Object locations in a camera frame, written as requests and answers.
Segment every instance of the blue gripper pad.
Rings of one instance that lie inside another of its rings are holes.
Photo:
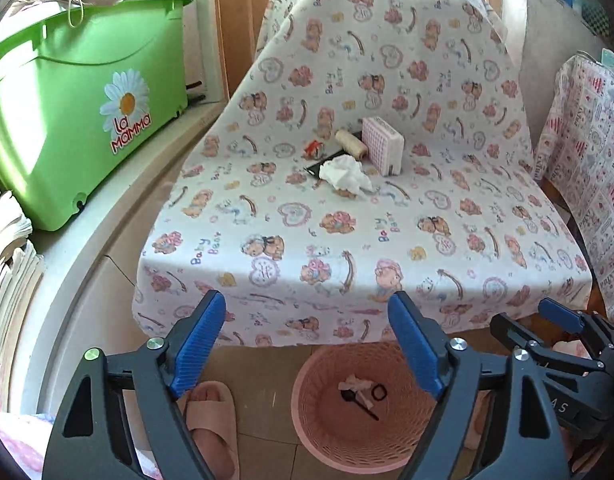
[[[583,331],[583,320],[576,312],[545,298],[538,304],[538,312],[545,319],[561,327],[570,334],[580,334]]]
[[[225,297],[218,291],[210,290],[194,313],[178,321],[169,333],[169,351],[175,355],[169,390],[175,398],[178,399],[196,386],[198,376],[225,322],[225,313]]]
[[[387,314],[418,386],[438,400],[449,384],[447,335],[438,323],[422,316],[405,292],[389,298]]]

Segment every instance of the white tissue paper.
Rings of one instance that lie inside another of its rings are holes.
[[[363,173],[362,164],[351,155],[340,155],[321,166],[319,178],[326,180],[335,189],[346,189],[359,194],[361,188],[373,191],[372,182]]]

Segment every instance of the black spoon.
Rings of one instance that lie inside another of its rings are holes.
[[[340,395],[346,402],[355,402],[358,406],[360,406],[364,412],[366,412],[369,416],[371,416],[374,420],[379,420],[378,416],[373,413],[371,410],[367,408],[362,402],[360,402],[356,398],[356,392],[354,390],[341,390]]]

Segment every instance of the flower center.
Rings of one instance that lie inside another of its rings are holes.
[[[136,98],[132,94],[127,93],[120,98],[120,111],[123,115],[130,115],[135,107]]]

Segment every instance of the stack of books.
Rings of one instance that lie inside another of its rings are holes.
[[[8,386],[24,314],[44,272],[42,256],[27,239],[31,221],[10,192],[0,192],[0,411],[7,411]]]

